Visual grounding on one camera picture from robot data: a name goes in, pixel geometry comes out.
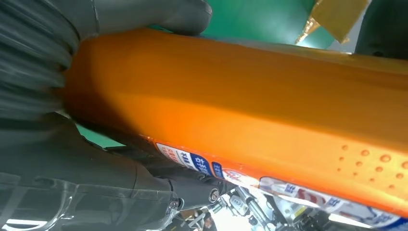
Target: raised dot texture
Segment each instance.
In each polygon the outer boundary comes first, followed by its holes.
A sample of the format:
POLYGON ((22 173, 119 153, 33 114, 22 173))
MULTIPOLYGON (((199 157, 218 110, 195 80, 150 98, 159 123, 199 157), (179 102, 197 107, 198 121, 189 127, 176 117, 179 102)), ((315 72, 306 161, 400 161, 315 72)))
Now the raised dot texture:
POLYGON ((368 151, 368 150, 363 150, 362 152, 361 152, 361 155, 362 156, 368 156, 370 154, 370 152, 368 151))
POLYGON ((390 155, 382 155, 380 157, 380 160, 383 161, 383 162, 390 162, 391 157, 390 157, 390 155))

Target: orange plastic cover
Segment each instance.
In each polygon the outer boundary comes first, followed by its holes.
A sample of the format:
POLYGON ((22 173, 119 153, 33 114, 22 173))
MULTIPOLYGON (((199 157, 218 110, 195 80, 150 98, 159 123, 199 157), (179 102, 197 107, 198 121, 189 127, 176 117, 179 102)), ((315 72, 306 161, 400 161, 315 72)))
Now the orange plastic cover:
POLYGON ((407 63, 293 49, 148 29, 102 37, 82 45, 66 103, 249 179, 408 217, 407 63))

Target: bolt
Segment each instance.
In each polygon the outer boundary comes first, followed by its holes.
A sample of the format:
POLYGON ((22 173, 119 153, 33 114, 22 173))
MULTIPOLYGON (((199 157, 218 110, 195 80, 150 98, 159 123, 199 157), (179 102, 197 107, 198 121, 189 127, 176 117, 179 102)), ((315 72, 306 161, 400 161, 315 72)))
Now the bolt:
POLYGON ((171 209, 176 209, 178 207, 178 205, 179 205, 179 203, 177 201, 172 201, 172 202, 170 202, 168 207, 171 208, 171 209))
POLYGON ((217 188, 213 188, 210 192, 210 196, 208 197, 208 200, 211 203, 214 203, 218 200, 219 198, 219 190, 217 188))

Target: machine part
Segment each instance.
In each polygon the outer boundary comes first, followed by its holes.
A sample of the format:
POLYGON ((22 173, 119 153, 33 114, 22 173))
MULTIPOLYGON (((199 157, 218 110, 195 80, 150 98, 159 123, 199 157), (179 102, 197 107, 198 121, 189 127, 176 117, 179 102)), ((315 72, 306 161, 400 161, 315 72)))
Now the machine part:
POLYGON ((237 195, 232 195, 231 198, 229 199, 229 203, 231 203, 232 207, 237 210, 237 212, 241 216, 245 216, 245 214, 248 211, 248 205, 244 200, 242 200, 239 196, 237 195))
POLYGON ((160 178, 168 179, 172 191, 183 199, 182 210, 215 203, 224 193, 224 182, 216 178, 201 178, 201 173, 187 168, 162 169, 160 178))
POLYGON ((276 204, 275 197, 267 194, 265 194, 265 197, 267 199, 268 204, 270 204, 273 209, 273 214, 275 216, 276 221, 281 224, 287 224, 288 221, 286 220, 286 217, 282 214, 281 210, 276 204))
POLYGON ((249 201, 248 209, 249 211, 252 212, 252 214, 259 221, 259 223, 261 223, 262 227, 266 227, 266 225, 268 225, 269 223, 274 222, 268 219, 262 208, 258 205, 258 203, 255 200, 249 201))
POLYGON ((252 215, 248 218, 248 222, 249 224, 251 224, 252 226, 255 226, 258 224, 258 220, 252 215))
POLYGON ((251 195, 246 188, 241 186, 235 189, 240 195, 241 199, 248 205, 248 210, 252 212, 253 216, 258 220, 263 228, 271 223, 267 215, 265 215, 262 208, 259 206, 258 202, 255 200, 255 197, 251 195))
POLYGON ((36 186, 25 186, 24 178, 0 173, 2 230, 160 229, 171 221, 178 204, 171 191, 74 184, 52 178, 36 178, 35 182, 36 186))
POLYGON ((361 25, 356 53, 408 60, 408 1, 372 0, 361 25))
POLYGON ((210 192, 210 195, 208 196, 208 201, 210 203, 215 203, 219 198, 219 190, 218 188, 213 188, 210 192))
POLYGON ((294 225, 297 223, 304 213, 311 212, 311 208, 308 208, 304 205, 292 203, 286 200, 283 200, 279 197, 274 197, 274 202, 276 203, 275 212, 282 214, 286 223, 289 225, 294 225))

